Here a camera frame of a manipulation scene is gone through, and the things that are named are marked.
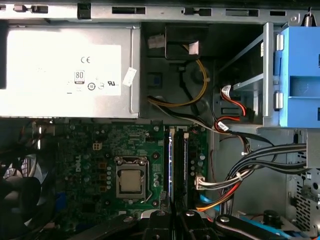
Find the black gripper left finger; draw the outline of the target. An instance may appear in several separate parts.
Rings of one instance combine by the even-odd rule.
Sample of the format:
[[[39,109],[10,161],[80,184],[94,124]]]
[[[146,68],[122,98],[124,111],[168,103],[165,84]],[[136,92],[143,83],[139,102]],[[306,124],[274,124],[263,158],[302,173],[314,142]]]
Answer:
[[[159,209],[144,211],[140,217],[118,215],[74,236],[76,240],[171,240],[173,237],[171,198],[163,191]]]

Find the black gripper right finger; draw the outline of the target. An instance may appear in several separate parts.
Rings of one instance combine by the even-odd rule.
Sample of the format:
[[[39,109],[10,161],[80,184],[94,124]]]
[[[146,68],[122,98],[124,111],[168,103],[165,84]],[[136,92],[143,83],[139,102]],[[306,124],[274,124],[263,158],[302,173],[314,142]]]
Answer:
[[[184,197],[176,197],[177,232],[183,240],[284,240],[285,238],[231,215],[219,215],[213,221],[188,209]]]

